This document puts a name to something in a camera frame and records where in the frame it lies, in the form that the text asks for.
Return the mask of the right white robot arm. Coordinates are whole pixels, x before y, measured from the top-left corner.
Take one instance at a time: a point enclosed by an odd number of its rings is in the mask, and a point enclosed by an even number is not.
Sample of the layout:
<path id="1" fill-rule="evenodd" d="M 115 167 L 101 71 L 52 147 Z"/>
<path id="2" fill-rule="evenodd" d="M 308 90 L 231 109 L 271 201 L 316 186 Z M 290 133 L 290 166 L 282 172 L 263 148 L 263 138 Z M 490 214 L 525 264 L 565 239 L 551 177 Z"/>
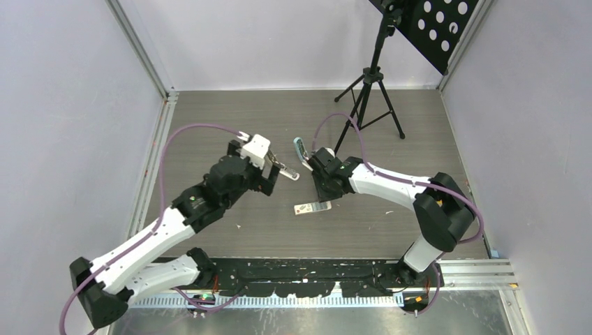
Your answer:
<path id="1" fill-rule="evenodd" d="M 420 236 L 398 263 L 399 279 L 416 286 L 427 269 L 444 253 L 460 243 L 476 217 L 454 179 L 439 172 L 434 177 L 415 177 L 380 169 L 361 158 L 341 161 L 322 149 L 307 161 L 320 202 L 346 194 L 372 195 L 411 210 Z"/>

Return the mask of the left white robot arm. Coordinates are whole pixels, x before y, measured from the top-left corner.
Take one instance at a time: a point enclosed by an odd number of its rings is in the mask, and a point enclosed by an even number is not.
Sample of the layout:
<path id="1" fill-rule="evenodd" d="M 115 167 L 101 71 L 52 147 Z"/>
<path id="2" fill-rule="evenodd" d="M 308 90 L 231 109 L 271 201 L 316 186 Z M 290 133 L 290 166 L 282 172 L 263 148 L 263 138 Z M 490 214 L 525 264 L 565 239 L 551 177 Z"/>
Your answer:
<path id="1" fill-rule="evenodd" d="M 184 190 L 153 223 L 99 258 L 80 257 L 71 263 L 73 288 L 93 328 L 112 324 L 131 304 L 162 290 L 214 284 L 216 265 L 201 248 L 159 266 L 150 263 L 221 219 L 246 192 L 271 195 L 279 167 L 264 177 L 269 147 L 261 135 L 230 141 L 227 154 L 203 180 Z"/>

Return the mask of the white staple box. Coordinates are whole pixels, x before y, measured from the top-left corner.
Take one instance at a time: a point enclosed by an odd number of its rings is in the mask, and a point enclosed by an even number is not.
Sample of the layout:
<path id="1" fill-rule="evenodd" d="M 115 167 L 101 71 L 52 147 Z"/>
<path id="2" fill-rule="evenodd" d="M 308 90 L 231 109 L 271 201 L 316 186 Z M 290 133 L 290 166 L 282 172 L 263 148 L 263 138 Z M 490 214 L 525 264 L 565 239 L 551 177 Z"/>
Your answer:
<path id="1" fill-rule="evenodd" d="M 328 211 L 332 208 L 332 203 L 327 202 L 310 202 L 305 204 L 297 204 L 293 207 L 296 216 L 304 214 L 313 214 L 322 211 Z"/>

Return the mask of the blue white stapler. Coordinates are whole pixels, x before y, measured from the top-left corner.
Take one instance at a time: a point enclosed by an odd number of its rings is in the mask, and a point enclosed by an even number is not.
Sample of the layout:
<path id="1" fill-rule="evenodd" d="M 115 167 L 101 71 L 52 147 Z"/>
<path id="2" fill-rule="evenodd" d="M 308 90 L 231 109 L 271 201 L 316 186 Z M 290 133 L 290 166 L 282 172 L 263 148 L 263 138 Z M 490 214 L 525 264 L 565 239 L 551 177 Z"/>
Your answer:
<path id="1" fill-rule="evenodd" d="M 295 151 L 297 153 L 297 156 L 298 156 L 301 164 L 304 167 L 306 167 L 309 171 L 312 172 L 313 168 L 308 163 L 309 154 L 308 154 L 308 151 L 306 150 L 306 147 L 304 146 L 303 139 L 301 137 L 296 137 L 293 140 L 293 144 L 295 146 Z"/>

